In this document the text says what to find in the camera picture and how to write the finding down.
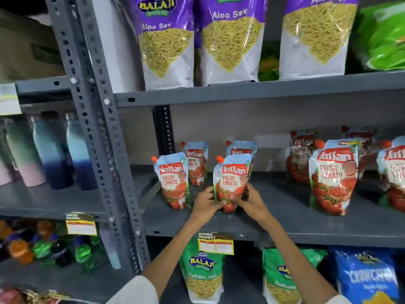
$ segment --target white sleeve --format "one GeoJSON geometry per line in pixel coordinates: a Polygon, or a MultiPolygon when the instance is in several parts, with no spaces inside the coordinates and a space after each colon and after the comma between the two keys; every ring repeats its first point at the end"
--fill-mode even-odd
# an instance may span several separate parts
{"type": "Polygon", "coordinates": [[[331,298],[326,304],[352,304],[352,302],[341,294],[338,294],[337,296],[331,298]]]}
{"type": "Polygon", "coordinates": [[[159,304],[158,294],[144,276],[135,276],[106,304],[159,304]]]}

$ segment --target bright green bag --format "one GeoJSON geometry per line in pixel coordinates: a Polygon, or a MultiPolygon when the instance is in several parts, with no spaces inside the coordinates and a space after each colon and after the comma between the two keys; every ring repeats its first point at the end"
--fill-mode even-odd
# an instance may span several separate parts
{"type": "Polygon", "coordinates": [[[222,264],[225,255],[198,250],[197,239],[191,239],[180,257],[188,295],[192,303],[218,303],[222,286],[222,264]]]}
{"type": "Polygon", "coordinates": [[[405,68],[405,2],[363,8],[354,23],[353,51],[367,71],[405,68]]]}
{"type": "MultiPolygon", "coordinates": [[[[310,248],[301,249],[301,252],[308,258],[310,263],[317,267],[322,261],[326,250],[314,250],[310,248]]],[[[267,304],[297,304],[302,298],[297,286],[294,284],[290,271],[278,249],[263,249],[263,296],[267,304]]]]}

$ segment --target person's right hand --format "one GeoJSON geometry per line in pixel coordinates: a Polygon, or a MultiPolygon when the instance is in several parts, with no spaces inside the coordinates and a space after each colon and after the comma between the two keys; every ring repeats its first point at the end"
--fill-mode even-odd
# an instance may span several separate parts
{"type": "Polygon", "coordinates": [[[252,219],[256,220],[263,229],[266,229],[267,224],[274,220],[274,217],[263,203],[260,193],[249,182],[246,183],[246,187],[249,190],[247,201],[243,201],[235,195],[232,196],[231,201],[241,206],[252,219]]]}

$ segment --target hand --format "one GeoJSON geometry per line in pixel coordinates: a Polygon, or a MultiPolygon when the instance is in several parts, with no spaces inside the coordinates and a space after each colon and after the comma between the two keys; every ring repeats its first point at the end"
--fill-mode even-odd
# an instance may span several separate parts
{"type": "Polygon", "coordinates": [[[263,229],[268,229],[268,224],[275,220],[275,218],[263,203],[260,193],[249,182],[246,183],[246,187],[249,190],[248,200],[243,201],[239,197],[233,195],[231,200],[232,203],[241,206],[252,219],[260,224],[263,229]]]}
{"type": "Polygon", "coordinates": [[[208,223],[218,209],[224,206],[224,201],[215,204],[215,201],[212,199],[213,197],[214,188],[208,187],[200,192],[194,201],[193,211],[189,220],[198,223],[200,228],[208,223]]]}

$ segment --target perforated metal post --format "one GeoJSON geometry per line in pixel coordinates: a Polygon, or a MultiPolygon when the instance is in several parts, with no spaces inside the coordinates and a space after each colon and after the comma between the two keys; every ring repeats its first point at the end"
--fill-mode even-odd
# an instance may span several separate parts
{"type": "Polygon", "coordinates": [[[173,137],[172,117],[170,116],[170,106],[156,106],[152,113],[159,155],[175,153],[176,149],[173,137]]]}
{"type": "Polygon", "coordinates": [[[92,0],[77,0],[77,6],[82,19],[82,27],[86,36],[89,54],[94,68],[95,80],[99,87],[99,103],[102,105],[106,125],[111,135],[115,163],[117,165],[117,171],[120,176],[125,202],[128,207],[131,225],[135,235],[134,239],[129,240],[131,253],[134,254],[134,258],[139,258],[142,270],[144,266],[150,262],[149,250],[141,222],[138,199],[135,194],[128,155],[124,143],[124,136],[119,122],[119,115],[115,105],[115,98],[109,79],[92,0]]]}
{"type": "Polygon", "coordinates": [[[93,69],[75,0],[46,0],[78,117],[106,212],[111,236],[127,279],[140,270],[133,232],[114,160],[93,69]]]}

